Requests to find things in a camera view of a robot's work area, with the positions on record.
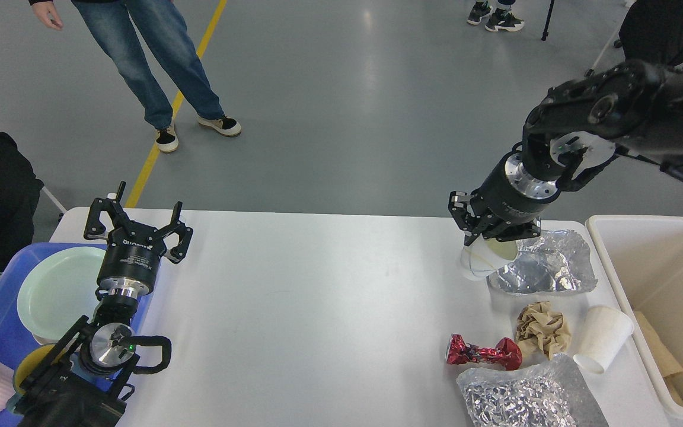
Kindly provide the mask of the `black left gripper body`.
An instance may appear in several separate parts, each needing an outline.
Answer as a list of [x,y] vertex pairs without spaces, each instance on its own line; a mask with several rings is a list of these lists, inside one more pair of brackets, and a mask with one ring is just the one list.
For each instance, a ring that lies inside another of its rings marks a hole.
[[141,297],[154,291],[162,255],[163,240],[150,240],[125,232],[111,232],[102,266],[98,271],[98,288],[111,294],[117,289],[129,289],[131,297]]

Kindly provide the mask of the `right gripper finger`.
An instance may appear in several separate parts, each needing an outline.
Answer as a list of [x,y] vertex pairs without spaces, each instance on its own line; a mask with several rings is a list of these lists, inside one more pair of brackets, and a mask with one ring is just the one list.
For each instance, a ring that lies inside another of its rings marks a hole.
[[528,222],[519,222],[518,224],[496,217],[490,226],[483,231],[485,240],[497,241],[528,240],[529,238],[540,237],[540,235],[540,217],[534,217]]
[[473,208],[479,205],[480,195],[476,191],[466,193],[452,191],[448,197],[448,211],[457,224],[459,230],[464,232],[464,246],[469,247],[483,232],[482,218],[476,216]]

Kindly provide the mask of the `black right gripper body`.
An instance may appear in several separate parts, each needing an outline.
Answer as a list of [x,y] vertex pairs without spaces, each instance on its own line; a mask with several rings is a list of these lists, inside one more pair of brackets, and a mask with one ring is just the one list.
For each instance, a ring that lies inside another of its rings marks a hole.
[[473,208],[482,218],[482,229],[496,217],[505,221],[528,222],[559,197],[555,181],[535,178],[526,170],[520,152],[506,154],[479,189],[479,205]]

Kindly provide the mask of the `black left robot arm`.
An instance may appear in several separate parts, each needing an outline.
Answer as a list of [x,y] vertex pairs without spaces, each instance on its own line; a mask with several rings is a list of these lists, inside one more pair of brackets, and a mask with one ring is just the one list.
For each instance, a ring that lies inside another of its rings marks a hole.
[[125,185],[115,197],[95,198],[87,216],[84,237],[107,243],[95,313],[16,370],[8,410],[21,415],[21,426],[115,426],[135,392],[130,376],[169,366],[169,338],[138,335],[131,322],[141,298],[154,291],[162,259],[178,264],[186,257],[193,229],[181,220],[182,202],[164,227],[133,221],[121,206]]

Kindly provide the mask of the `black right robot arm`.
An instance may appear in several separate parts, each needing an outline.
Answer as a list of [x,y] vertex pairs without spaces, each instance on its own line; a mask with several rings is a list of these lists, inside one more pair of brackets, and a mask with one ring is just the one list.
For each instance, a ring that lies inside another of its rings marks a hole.
[[542,211],[561,192],[579,191],[618,157],[683,182],[683,71],[627,60],[550,88],[521,141],[478,189],[452,192],[448,211],[466,247],[536,238]]

